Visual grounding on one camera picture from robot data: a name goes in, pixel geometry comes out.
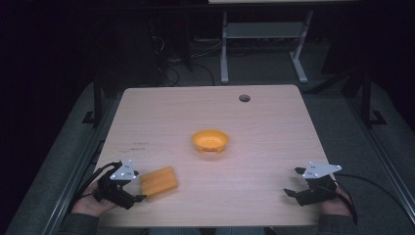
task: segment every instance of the dark background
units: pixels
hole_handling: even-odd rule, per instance
[[[82,6],[72,1],[1,2],[0,159],[4,190],[0,233],[7,229],[77,97],[94,77],[101,76],[109,96],[126,87],[161,82],[157,67],[162,62],[153,55],[147,25],[148,16],[154,15],[103,18],[84,11],[101,5],[99,1]],[[368,1],[340,22],[327,21],[335,19],[333,14],[320,11],[308,36],[308,40],[333,40],[327,71],[346,70],[356,62],[368,69],[412,129],[414,5],[413,1]],[[220,14],[214,13],[156,16],[156,30],[186,57],[187,40],[193,35],[220,33],[218,17]],[[217,27],[205,28],[205,23],[216,23]]]

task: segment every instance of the cable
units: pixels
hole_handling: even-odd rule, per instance
[[[210,78],[211,78],[211,85],[212,85],[212,86],[214,86],[214,76],[213,76],[213,73],[211,73],[211,71],[210,71],[207,67],[202,66],[202,65],[199,65],[199,64],[194,64],[194,63],[192,63],[192,64],[190,64],[190,65],[192,65],[192,66],[197,66],[197,67],[200,67],[200,68],[205,69],[205,70],[206,70],[206,71],[210,74]]]
[[[103,147],[104,143],[105,143],[105,140],[100,140],[100,142],[99,142],[99,144],[98,144],[97,148],[95,149],[94,154],[92,155],[91,159],[89,160],[88,167],[87,167],[85,170],[83,170],[83,172],[82,172],[82,176],[80,177],[81,179],[83,179],[83,178],[85,177],[85,174],[86,174],[86,172],[88,171],[89,166],[91,166],[91,165],[95,165],[95,164],[96,164],[96,163],[94,163],[94,161],[95,161],[95,159],[96,159],[97,157],[99,157],[99,156],[100,156],[101,151],[102,151],[102,147]]]
[[[232,39],[228,40],[226,42],[226,45],[229,44],[231,41],[232,41]],[[219,43],[217,43],[216,45],[214,45],[210,48],[207,48],[207,49],[205,49],[201,52],[198,52],[198,53],[195,53],[195,54],[191,55],[190,58],[194,59],[194,58],[202,57],[202,56],[208,55],[210,53],[213,53],[213,52],[221,49],[221,47],[220,47],[221,45],[222,45],[222,42],[220,41]],[[167,61],[170,62],[170,63],[180,63],[180,62],[182,62],[181,59],[167,59]]]
[[[173,86],[175,86],[175,85],[177,85],[178,83],[179,83],[179,80],[180,80],[180,74],[179,74],[179,72],[177,71],[177,70],[175,70],[175,69],[172,69],[172,68],[169,68],[169,67],[167,67],[167,69],[168,70],[171,70],[171,71],[173,71],[174,73],[176,73],[176,76],[177,76],[177,78],[176,78],[176,81],[174,81],[173,82],[173,84],[172,85],[170,85],[168,82],[170,81],[170,79],[167,77],[167,75],[165,75],[165,78],[166,78],[166,80],[167,80],[167,84],[170,86],[170,87],[173,87]]]
[[[406,215],[406,217],[409,219],[412,228],[415,230],[415,224],[413,224],[411,221],[411,217],[409,216],[409,214],[406,212],[406,209],[403,207],[403,205],[399,202],[399,200],[392,195],[392,193],[390,193],[388,190],[386,190],[385,188],[383,188],[381,185],[373,182],[372,180],[369,180],[367,178],[361,177],[361,176],[357,176],[357,175],[352,175],[352,174],[345,174],[345,173],[334,173],[337,176],[344,176],[344,177],[350,177],[350,178],[356,178],[356,179],[360,179],[363,180],[365,182],[368,182],[370,184],[372,184],[373,186],[377,187],[378,189],[382,190],[384,193],[386,193],[388,196],[390,196],[395,202],[396,204],[400,207],[400,209],[403,211],[403,213]]]
[[[321,186],[319,186],[317,188],[319,188],[321,190],[324,190],[324,191],[326,191],[330,194],[336,195],[336,197],[338,199],[340,199],[347,206],[348,211],[351,213],[351,216],[353,218],[354,224],[357,224],[357,211],[356,211],[356,208],[354,207],[354,204],[352,202],[349,202],[348,199],[345,198],[345,196],[343,196],[342,194],[338,194],[335,191],[332,191],[330,189],[327,189],[327,188],[321,187]]]
[[[162,74],[162,76],[164,77],[164,79],[162,80],[162,84],[160,85],[161,87],[164,87],[165,86],[165,83],[168,81],[168,77],[167,77],[167,75],[164,73],[164,71],[162,71],[161,69],[160,69],[160,67],[158,67],[158,70],[159,70],[159,74]]]
[[[347,189],[345,188],[345,186],[343,185],[343,184],[341,184],[339,181],[336,181],[336,180],[333,180],[333,181],[335,181],[339,186],[340,186],[340,188],[342,188],[342,190],[343,191],[345,191],[346,192],[346,194],[348,195],[348,197],[350,198],[350,202],[353,204],[353,206],[354,206],[354,201],[353,201],[353,198],[351,197],[351,194],[347,191]]]
[[[114,167],[116,167],[116,166],[118,166],[118,164],[119,163],[110,163],[110,164],[106,164],[106,165],[104,165],[104,166],[102,166],[101,168],[99,168],[99,169],[97,169],[92,175],[91,175],[91,177],[89,177],[86,181],[85,181],[85,183],[82,185],[82,187],[80,187],[79,189],[78,189],[78,191],[76,192],[76,194],[74,195],[74,197],[73,197],[73,199],[72,199],[72,201],[70,202],[70,204],[69,204],[69,209],[68,209],[68,211],[70,212],[71,211],[71,209],[72,209],[72,207],[73,207],[73,205],[76,203],[76,201],[77,200],[79,200],[80,198],[82,198],[82,194],[83,194],[83,191],[85,191],[85,189],[92,183],[92,181],[94,181],[94,179],[96,178],[96,177],[98,177],[98,175],[100,175],[102,172],[103,172],[103,170],[104,169],[106,169],[106,168],[108,168],[108,167],[110,167],[110,166],[114,166]]]
[[[165,46],[164,40],[162,40],[162,38],[161,37],[158,37],[158,36],[153,36],[152,38],[153,39],[157,39],[157,40],[159,40],[161,42],[161,48],[160,48],[159,51],[162,51],[162,49],[164,49],[164,46]]]
[[[210,44],[210,43],[214,43],[214,42],[220,42],[221,40],[220,39],[198,39],[198,38],[195,38],[195,39],[193,39],[193,41],[195,41],[195,42],[199,42],[199,43],[203,43],[203,44]]]
[[[94,193],[81,195],[80,198],[85,198],[85,197],[88,197],[88,196],[91,196],[91,195],[94,195]]]

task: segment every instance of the table top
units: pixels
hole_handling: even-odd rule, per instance
[[[193,145],[192,135],[209,128],[228,134],[223,153]],[[111,210],[101,226],[316,224],[319,207],[300,207],[283,189],[306,189],[295,167],[327,162],[294,85],[127,89],[97,167],[119,160],[132,160],[140,175],[171,165],[178,188]],[[139,194],[139,180],[124,190]]]

